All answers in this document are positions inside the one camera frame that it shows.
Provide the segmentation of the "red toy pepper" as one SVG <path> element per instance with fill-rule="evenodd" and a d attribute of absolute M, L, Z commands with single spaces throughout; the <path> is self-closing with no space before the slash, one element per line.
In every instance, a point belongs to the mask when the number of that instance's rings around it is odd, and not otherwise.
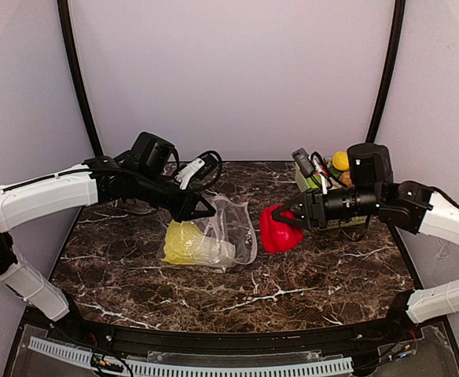
<path fill-rule="evenodd" d="M 303 240 L 301 229 L 272 219 L 280 204 L 267 207 L 260 214 L 259 227 L 263 249 L 269 254 L 289 251 Z"/>

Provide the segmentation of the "clear zip top bag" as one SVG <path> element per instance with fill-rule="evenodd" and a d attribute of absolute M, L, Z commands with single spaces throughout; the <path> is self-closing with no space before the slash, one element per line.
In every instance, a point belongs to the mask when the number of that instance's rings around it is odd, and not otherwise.
<path fill-rule="evenodd" d="M 227 196 L 217 195 L 209 199 L 216 209 L 215 215 L 210 218 L 193 220 L 207 235 L 228 241 L 236 247 L 234 261 L 236 265 L 226 270 L 213 269 L 203 266 L 170 265 L 160 260 L 160 251 L 164 239 L 157 252 L 159 261 L 176 269 L 191 269 L 209 273 L 226 273 L 241 265 L 250 265 L 254 262 L 258 251 L 258 242 L 255 229 L 249 214 L 247 202 L 235 203 Z"/>

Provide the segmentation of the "toy napa cabbage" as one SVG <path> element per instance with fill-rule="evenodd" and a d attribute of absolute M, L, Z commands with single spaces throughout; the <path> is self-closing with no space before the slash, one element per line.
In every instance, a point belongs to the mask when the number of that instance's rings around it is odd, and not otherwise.
<path fill-rule="evenodd" d="M 170 265 L 226 270 L 236 265 L 235 254 L 232 243 L 205 234 L 193 221 L 172 221 L 167 227 L 160 260 Z"/>

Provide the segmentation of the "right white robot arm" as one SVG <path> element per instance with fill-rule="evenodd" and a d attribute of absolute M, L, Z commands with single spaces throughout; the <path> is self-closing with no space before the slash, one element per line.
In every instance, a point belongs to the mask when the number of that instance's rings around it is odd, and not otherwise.
<path fill-rule="evenodd" d="M 459 245 L 459 203 L 443 190 L 416 181 L 393 180 L 390 153 L 374 143 L 347 150 L 352 187 L 325 193 L 306 191 L 271 213 L 274 221 L 311 229 L 328 221 L 376 216 L 412 234 L 434 236 Z M 459 312 L 459 279 L 430 289 L 399 293 L 387 320 L 405 327 Z"/>

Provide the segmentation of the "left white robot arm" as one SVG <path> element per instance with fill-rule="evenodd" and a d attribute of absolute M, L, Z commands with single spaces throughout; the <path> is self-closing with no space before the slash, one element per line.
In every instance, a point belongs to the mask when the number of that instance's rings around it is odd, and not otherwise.
<path fill-rule="evenodd" d="M 181 164 L 172 143 L 142 132 L 115 158 L 97 156 L 60 172 L 0 185 L 0 281 L 53 322 L 74 316 L 78 310 L 69 297 L 15 249 L 11 230 L 63 210 L 129 199 L 167 210 L 177 222 L 211 217 L 215 209 L 201 193 L 221 173 L 216 151 Z"/>

